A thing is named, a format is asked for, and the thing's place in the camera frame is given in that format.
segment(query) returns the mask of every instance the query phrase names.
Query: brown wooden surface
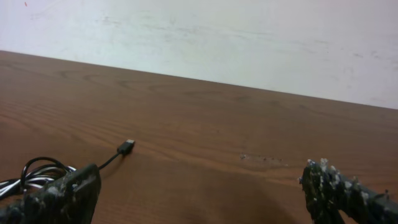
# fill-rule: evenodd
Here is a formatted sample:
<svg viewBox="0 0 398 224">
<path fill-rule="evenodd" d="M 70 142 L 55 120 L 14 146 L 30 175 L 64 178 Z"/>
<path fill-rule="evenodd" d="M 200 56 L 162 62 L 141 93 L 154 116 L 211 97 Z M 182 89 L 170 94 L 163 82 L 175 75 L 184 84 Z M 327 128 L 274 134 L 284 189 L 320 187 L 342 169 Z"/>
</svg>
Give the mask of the brown wooden surface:
<svg viewBox="0 0 398 224">
<path fill-rule="evenodd" d="M 321 157 L 398 197 L 397 110 L 0 52 L 0 179 L 126 139 L 93 223 L 310 223 L 297 178 Z"/>
</svg>

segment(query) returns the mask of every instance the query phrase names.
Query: wooden table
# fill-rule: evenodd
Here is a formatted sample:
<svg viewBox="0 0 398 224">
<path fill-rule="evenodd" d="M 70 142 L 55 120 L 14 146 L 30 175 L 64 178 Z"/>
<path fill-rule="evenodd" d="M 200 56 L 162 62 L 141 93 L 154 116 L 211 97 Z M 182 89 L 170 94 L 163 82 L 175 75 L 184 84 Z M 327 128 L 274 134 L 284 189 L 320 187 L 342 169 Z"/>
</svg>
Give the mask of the wooden table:
<svg viewBox="0 0 398 224">
<path fill-rule="evenodd" d="M 321 157 L 398 197 L 397 110 L 0 52 L 0 179 L 126 139 L 93 223 L 310 223 L 297 178 Z"/>
</svg>

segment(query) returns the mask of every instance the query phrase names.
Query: white wall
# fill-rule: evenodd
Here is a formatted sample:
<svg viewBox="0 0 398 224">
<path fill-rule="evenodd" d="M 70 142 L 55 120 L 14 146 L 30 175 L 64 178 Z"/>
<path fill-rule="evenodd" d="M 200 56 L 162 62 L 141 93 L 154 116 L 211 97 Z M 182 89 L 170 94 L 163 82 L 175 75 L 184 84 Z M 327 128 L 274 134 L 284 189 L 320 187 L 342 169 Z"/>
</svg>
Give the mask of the white wall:
<svg viewBox="0 0 398 224">
<path fill-rule="evenodd" d="M 397 9 L 397 0 L 2 0 L 0 49 L 398 108 Z"/>
</svg>

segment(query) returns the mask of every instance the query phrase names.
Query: cable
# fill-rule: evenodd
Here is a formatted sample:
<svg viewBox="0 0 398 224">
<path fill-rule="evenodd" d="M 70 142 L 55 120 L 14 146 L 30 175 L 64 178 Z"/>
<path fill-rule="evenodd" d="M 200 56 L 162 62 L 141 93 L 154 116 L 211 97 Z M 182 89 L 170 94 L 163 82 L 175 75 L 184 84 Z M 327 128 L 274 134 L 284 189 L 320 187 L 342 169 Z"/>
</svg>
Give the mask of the cable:
<svg viewBox="0 0 398 224">
<path fill-rule="evenodd" d="M 98 167 L 99 170 L 106 167 L 109 163 L 111 163 L 116 157 L 119 155 L 127 155 L 129 154 L 134 147 L 133 140 L 127 140 L 123 144 L 121 144 L 117 152 L 113 157 L 111 157 L 108 161 Z M 29 167 L 37 162 L 37 161 L 50 161 L 52 164 L 46 164 L 39 166 L 33 169 L 31 172 L 27 173 Z M 51 157 L 37 157 L 31 159 L 24 166 L 21 177 L 19 179 L 9 179 L 0 182 L 0 200 L 15 194 L 21 194 L 25 190 L 35 187 L 42 188 L 46 184 L 49 184 L 63 176 L 67 173 L 75 172 L 76 169 L 71 166 L 65 166 L 60 161 L 53 159 Z"/>
</svg>

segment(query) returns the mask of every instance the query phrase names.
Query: black usb plug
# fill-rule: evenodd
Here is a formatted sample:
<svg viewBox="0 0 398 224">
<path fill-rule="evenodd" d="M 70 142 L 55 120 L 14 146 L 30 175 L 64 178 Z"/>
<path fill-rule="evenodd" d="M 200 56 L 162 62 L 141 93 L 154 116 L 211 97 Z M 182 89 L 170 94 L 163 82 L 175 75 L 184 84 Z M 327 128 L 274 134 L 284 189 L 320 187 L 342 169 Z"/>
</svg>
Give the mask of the black usb plug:
<svg viewBox="0 0 398 224">
<path fill-rule="evenodd" d="M 125 141 L 123 144 L 121 144 L 118 147 L 118 153 L 122 154 L 124 156 L 129 154 L 132 151 L 135 143 L 136 142 L 134 140 L 131 140 L 131 139 Z"/>
</svg>

